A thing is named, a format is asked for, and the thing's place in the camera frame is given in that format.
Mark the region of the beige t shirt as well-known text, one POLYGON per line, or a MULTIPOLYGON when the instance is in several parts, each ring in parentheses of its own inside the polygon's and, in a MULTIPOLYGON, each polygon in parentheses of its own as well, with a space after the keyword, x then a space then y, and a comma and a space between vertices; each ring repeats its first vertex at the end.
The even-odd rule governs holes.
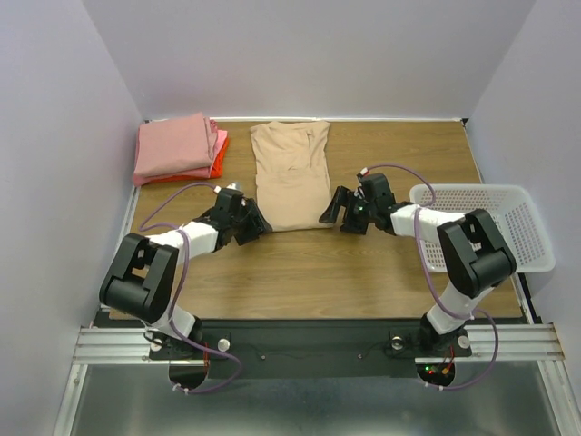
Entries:
POLYGON ((259 209, 275 232, 324 228, 331 200, 325 154, 330 124, 270 122, 251 128, 259 209))

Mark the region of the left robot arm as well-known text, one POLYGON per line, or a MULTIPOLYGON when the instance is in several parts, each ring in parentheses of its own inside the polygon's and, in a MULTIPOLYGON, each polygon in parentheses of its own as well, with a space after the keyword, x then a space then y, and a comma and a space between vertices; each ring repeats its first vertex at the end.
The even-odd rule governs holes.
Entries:
POLYGON ((171 337, 171 347, 183 358, 199 351, 229 356, 204 346, 202 321, 177 304, 190 261, 230 241, 244 245, 272 231, 255 200, 232 188, 214 191, 214 206, 187 224, 168 223, 168 232, 149 236, 126 234, 99 291, 102 304, 171 337))

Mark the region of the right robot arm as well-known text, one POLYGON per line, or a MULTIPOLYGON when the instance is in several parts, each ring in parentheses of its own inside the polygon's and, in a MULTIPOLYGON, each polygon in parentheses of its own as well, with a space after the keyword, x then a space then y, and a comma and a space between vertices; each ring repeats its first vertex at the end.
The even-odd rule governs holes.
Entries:
POLYGON ((442 294, 433 287, 427 262, 421 258, 432 308, 420 319, 418 344, 423 352, 438 354, 471 319, 479 302, 517 269, 517 261, 488 211, 445 213, 411 202, 397 202, 382 173, 358 175, 359 187, 336 188, 319 218, 334 224, 344 211, 340 230, 366 234, 370 224, 395 236, 412 237, 437 245, 444 258, 448 284, 442 294))

